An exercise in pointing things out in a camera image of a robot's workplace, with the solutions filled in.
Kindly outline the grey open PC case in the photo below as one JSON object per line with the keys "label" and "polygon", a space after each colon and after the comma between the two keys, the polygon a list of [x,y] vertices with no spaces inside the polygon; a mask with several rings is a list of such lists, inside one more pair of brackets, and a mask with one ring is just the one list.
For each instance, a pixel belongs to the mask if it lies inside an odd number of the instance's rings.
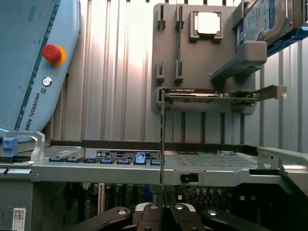
{"label": "grey open PC case", "polygon": [[[5,137],[18,139],[3,156]],[[98,150],[159,151],[160,160],[97,157]],[[69,231],[83,221],[71,183],[236,187],[280,185],[290,192],[290,231],[308,231],[308,154],[234,144],[48,141],[40,132],[0,137],[0,231],[26,208],[25,231]]]}

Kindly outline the red emergency stop button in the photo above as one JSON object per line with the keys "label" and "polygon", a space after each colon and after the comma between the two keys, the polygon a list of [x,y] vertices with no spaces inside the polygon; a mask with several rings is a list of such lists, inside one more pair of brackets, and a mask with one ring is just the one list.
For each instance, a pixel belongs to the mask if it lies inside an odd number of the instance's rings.
{"label": "red emergency stop button", "polygon": [[59,66],[66,61],[66,52],[63,47],[55,44],[47,44],[42,50],[43,58],[53,66]]}

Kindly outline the silver CPU chip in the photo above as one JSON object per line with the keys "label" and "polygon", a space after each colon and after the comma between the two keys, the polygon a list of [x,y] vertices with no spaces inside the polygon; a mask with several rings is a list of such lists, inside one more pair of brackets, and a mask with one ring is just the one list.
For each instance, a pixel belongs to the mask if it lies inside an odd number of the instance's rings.
{"label": "silver CPU chip", "polygon": [[220,16],[217,13],[198,12],[194,14],[194,30],[198,34],[215,35],[220,31]]}

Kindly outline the blue plastic case latch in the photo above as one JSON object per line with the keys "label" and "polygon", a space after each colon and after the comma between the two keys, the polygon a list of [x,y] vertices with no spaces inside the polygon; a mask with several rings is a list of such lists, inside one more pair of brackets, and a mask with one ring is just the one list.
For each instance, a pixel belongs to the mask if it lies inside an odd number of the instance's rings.
{"label": "blue plastic case latch", "polygon": [[18,139],[5,137],[2,141],[3,156],[15,156],[18,151]]}

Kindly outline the white QR code sticker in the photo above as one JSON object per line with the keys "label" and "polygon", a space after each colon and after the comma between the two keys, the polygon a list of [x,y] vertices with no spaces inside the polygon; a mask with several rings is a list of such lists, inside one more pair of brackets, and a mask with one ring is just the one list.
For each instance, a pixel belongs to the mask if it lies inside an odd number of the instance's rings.
{"label": "white QR code sticker", "polygon": [[13,231],[25,231],[25,221],[26,221],[26,208],[14,208],[13,209],[13,221],[12,230]]}

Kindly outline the black printed case label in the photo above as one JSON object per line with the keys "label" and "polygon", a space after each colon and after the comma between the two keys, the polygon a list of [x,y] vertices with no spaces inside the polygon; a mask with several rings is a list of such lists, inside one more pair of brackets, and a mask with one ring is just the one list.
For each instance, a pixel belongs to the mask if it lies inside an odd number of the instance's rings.
{"label": "black printed case label", "polygon": [[97,157],[102,158],[124,158],[134,160],[137,155],[144,155],[146,160],[160,160],[159,151],[122,151],[122,150],[98,150]]}

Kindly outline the black graphics card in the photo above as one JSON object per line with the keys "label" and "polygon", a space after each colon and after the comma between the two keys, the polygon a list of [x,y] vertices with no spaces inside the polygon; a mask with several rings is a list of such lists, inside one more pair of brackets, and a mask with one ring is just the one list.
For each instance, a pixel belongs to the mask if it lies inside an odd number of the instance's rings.
{"label": "black graphics card", "polygon": [[259,90],[238,90],[231,93],[218,93],[210,89],[162,88],[159,101],[177,103],[230,103],[251,105],[269,99],[285,99],[287,87],[270,85]]}

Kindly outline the dark PC motherboard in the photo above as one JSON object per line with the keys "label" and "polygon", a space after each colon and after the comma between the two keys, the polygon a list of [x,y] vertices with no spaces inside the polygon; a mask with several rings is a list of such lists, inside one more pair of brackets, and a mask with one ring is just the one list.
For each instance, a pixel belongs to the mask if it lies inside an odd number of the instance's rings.
{"label": "dark PC motherboard", "polygon": [[[69,191],[77,198],[79,220],[84,221],[113,207],[131,211],[141,203],[160,203],[161,187],[144,184],[71,183]],[[233,188],[210,186],[166,186],[168,202],[194,206],[197,213],[207,207],[229,211]]]}

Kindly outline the grey-blue robot teach pendant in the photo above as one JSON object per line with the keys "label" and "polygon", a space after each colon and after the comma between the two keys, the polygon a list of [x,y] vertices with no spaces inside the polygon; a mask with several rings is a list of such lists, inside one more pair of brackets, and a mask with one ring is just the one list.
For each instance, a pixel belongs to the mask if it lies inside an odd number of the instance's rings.
{"label": "grey-blue robot teach pendant", "polygon": [[[79,0],[0,0],[0,137],[41,131],[56,108],[80,32]],[[43,47],[64,48],[50,65]]]}

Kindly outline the hard disk with blue label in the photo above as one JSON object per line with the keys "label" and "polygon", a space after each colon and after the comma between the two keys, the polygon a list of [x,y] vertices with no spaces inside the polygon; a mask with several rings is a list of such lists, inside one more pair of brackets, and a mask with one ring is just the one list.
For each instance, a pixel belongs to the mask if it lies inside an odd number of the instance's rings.
{"label": "hard disk with blue label", "polygon": [[237,29],[237,45],[247,41],[274,44],[293,29],[292,0],[254,0],[244,10]]}

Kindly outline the blue plastic disk caddy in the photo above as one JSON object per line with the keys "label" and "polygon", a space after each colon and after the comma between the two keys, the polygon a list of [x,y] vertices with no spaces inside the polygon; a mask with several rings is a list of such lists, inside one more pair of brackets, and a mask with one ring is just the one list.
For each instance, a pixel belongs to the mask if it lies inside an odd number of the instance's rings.
{"label": "blue plastic disk caddy", "polygon": [[306,38],[308,38],[308,26],[301,26],[297,29],[293,29],[268,46],[267,57],[270,57]]}

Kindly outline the grey plastic parts rack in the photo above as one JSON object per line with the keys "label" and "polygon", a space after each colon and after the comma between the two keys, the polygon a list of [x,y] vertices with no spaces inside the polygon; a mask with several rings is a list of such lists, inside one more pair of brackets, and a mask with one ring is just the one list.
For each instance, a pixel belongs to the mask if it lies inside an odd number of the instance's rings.
{"label": "grey plastic parts rack", "polygon": [[[267,45],[249,41],[238,47],[233,19],[235,7],[157,4],[153,11],[151,108],[159,112],[162,88],[210,89],[218,93],[257,90],[253,73],[267,60]],[[194,30],[194,14],[217,13],[220,31],[215,35]],[[170,111],[237,112],[250,114],[257,103],[166,102]]]}

